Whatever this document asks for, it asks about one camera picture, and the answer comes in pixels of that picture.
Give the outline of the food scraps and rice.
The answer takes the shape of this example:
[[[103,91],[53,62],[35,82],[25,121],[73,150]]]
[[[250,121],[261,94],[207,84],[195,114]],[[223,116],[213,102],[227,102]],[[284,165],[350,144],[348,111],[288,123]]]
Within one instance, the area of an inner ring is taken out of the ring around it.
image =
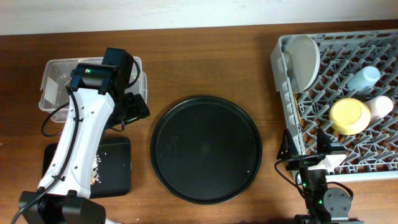
[[[94,185],[95,183],[101,183],[100,175],[98,172],[100,163],[101,163],[101,158],[97,154],[94,158],[93,167],[92,167],[92,171],[91,171],[91,180],[90,180],[91,185]]]

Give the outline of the light blue cup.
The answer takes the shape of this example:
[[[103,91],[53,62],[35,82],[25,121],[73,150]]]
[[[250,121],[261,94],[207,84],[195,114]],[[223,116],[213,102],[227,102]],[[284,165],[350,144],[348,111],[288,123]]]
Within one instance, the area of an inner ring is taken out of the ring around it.
[[[367,66],[358,71],[347,83],[349,90],[363,91],[374,86],[380,79],[380,71],[373,66]]]

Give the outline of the wooden chopstick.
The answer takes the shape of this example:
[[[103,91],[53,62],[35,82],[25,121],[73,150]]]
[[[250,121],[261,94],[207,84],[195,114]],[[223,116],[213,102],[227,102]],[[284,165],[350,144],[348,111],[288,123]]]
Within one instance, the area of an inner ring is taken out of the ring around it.
[[[294,93],[293,97],[294,97],[294,102],[295,102],[295,108],[296,108],[296,111],[297,111],[298,123],[299,123],[300,127],[302,127],[303,123],[302,123],[302,120],[301,120],[300,108],[299,108],[299,104],[298,104],[298,101],[297,101],[297,93]]]

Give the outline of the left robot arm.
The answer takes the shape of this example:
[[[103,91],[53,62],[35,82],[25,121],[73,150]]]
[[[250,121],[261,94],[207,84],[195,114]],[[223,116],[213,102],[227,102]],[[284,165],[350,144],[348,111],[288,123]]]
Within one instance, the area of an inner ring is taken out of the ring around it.
[[[55,154],[37,190],[21,194],[13,223],[20,216],[28,223],[110,223],[105,208],[90,200],[91,175],[103,131],[150,115],[142,95],[126,91],[138,67],[126,50],[107,48],[101,64],[83,62],[72,70]]]

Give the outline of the grey plate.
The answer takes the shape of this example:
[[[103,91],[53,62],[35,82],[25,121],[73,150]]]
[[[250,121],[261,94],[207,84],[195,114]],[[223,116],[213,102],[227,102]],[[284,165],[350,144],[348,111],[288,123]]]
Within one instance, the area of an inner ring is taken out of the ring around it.
[[[292,91],[300,93],[308,89],[320,67],[320,51],[316,42],[307,35],[296,36],[286,47],[284,56]]]

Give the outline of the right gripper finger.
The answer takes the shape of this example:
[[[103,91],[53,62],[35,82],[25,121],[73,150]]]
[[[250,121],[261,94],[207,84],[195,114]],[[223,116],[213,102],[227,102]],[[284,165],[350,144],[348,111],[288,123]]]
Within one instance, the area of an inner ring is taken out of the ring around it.
[[[277,154],[277,159],[290,159],[292,157],[292,150],[294,149],[294,141],[288,129],[284,131],[280,149]]]
[[[321,128],[317,131],[317,152],[318,153],[331,153],[332,141],[327,136],[326,132]]]

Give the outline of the yellow bowl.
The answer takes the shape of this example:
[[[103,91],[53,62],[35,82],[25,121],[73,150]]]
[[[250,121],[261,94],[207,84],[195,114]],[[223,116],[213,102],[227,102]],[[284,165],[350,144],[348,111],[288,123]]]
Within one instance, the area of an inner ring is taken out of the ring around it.
[[[355,98],[343,98],[333,104],[329,120],[339,134],[354,135],[364,131],[370,124],[369,108]]]

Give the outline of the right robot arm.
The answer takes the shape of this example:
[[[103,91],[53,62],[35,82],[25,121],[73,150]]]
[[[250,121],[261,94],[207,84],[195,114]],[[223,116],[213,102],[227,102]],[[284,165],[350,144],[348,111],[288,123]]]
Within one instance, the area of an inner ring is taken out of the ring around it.
[[[294,223],[362,223],[349,217],[353,191],[339,182],[329,182],[326,173],[339,166],[346,158],[345,147],[333,143],[324,130],[317,131],[317,153],[297,154],[297,148],[288,129],[284,131],[282,143],[274,169],[281,174],[277,166],[286,164],[286,170],[294,172],[293,181],[281,177],[293,185],[304,199],[306,215],[294,216]]]

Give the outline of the pink cup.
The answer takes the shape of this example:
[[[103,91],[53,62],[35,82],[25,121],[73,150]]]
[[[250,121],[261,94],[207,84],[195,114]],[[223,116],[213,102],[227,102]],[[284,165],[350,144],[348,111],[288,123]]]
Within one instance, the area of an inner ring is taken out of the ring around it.
[[[377,96],[365,102],[365,105],[369,108],[371,122],[385,117],[394,108],[394,103],[388,96]]]

